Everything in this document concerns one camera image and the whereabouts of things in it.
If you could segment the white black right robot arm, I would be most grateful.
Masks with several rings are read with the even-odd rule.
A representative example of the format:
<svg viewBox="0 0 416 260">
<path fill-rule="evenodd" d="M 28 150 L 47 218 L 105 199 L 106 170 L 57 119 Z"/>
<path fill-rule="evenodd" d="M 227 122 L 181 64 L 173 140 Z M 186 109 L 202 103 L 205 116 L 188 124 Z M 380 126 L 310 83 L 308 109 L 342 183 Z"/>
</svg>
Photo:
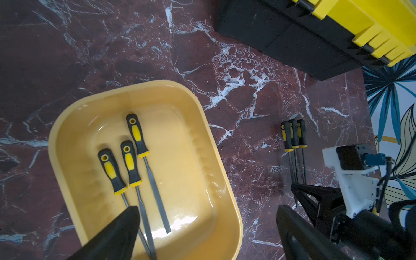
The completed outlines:
<svg viewBox="0 0 416 260">
<path fill-rule="evenodd" d="M 368 260 L 415 259 L 415 200 L 393 203 L 387 221 L 372 209 L 347 216 L 340 188 L 293 184 L 291 191 L 314 228 L 334 245 L 346 245 Z"/>
</svg>

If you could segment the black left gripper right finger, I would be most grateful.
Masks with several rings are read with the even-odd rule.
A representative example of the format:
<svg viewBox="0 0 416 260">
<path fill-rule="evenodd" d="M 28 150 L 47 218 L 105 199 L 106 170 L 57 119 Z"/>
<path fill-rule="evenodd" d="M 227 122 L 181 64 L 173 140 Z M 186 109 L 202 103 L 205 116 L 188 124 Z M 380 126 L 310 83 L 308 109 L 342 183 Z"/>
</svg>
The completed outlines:
<svg viewBox="0 0 416 260">
<path fill-rule="evenodd" d="M 276 223 L 288 260 L 349 259 L 327 237 L 308 224 L 287 205 L 277 209 Z"/>
</svg>

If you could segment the yellow plastic storage tray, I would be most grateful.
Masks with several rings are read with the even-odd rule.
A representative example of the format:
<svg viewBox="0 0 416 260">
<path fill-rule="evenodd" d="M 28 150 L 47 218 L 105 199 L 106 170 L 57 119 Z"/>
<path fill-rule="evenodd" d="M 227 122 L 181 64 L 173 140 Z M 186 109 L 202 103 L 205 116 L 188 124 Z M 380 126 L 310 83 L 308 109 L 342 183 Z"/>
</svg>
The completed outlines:
<svg viewBox="0 0 416 260">
<path fill-rule="evenodd" d="M 48 153 L 81 244 L 125 210 L 100 165 L 109 148 L 125 182 L 121 143 L 134 113 L 149 150 L 138 158 L 139 186 L 160 260 L 234 260 L 243 224 L 210 126 L 197 97 L 157 80 L 85 97 L 65 109 Z"/>
</svg>

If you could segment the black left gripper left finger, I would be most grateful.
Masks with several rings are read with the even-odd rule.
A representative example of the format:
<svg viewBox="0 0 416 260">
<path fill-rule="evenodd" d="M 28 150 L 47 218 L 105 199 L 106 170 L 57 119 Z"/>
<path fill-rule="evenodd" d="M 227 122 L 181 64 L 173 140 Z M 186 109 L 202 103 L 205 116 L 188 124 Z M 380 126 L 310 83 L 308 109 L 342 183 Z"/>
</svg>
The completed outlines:
<svg viewBox="0 0 416 260">
<path fill-rule="evenodd" d="M 71 260 L 130 260 L 137 240 L 140 214 L 130 206 L 74 255 Z"/>
</svg>

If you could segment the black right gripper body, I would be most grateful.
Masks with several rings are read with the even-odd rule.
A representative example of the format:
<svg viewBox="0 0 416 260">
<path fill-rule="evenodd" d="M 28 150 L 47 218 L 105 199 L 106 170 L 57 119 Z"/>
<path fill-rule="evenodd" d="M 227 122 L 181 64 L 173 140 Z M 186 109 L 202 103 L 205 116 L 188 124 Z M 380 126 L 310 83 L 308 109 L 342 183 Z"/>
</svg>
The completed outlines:
<svg viewBox="0 0 416 260">
<path fill-rule="evenodd" d="M 346 206 L 340 188 L 292 184 L 291 191 L 317 231 L 331 241 L 341 239 L 347 223 Z"/>
</svg>

